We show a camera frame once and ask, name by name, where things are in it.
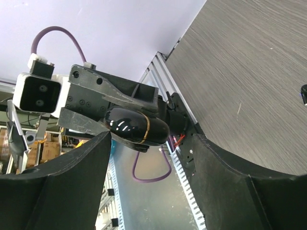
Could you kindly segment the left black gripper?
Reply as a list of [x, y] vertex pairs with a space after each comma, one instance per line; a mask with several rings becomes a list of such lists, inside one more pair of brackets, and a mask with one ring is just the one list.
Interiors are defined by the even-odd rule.
[[[69, 76], [72, 83], [58, 124], [96, 136], [109, 131], [100, 120], [112, 107], [122, 107], [155, 116], [167, 117], [166, 102], [158, 88], [135, 82], [81, 65], [73, 65]], [[149, 146], [135, 144], [111, 133], [112, 138], [135, 151], [146, 153]]]

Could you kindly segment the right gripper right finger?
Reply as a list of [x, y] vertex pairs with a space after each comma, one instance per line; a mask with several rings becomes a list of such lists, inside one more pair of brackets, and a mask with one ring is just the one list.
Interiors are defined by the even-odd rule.
[[304, 230], [307, 177], [274, 171], [193, 136], [198, 205], [209, 230]]

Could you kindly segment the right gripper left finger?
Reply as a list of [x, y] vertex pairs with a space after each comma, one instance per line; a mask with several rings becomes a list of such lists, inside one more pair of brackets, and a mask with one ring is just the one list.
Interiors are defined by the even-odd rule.
[[103, 132], [20, 174], [0, 177], [3, 230], [93, 230], [111, 150]]

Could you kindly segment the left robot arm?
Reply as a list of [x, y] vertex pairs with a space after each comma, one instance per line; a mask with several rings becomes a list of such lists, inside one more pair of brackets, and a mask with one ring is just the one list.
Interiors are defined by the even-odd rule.
[[188, 119], [169, 106], [157, 87], [81, 65], [69, 74], [67, 100], [59, 126], [96, 136], [109, 131], [112, 139], [139, 152], [181, 135]]

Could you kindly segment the black earbud charging case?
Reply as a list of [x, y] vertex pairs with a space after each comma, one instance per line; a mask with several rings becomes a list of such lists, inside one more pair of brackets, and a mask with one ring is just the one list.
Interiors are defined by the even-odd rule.
[[113, 134], [135, 144], [159, 146], [170, 135], [169, 126], [163, 120], [122, 107], [109, 109], [103, 123]]

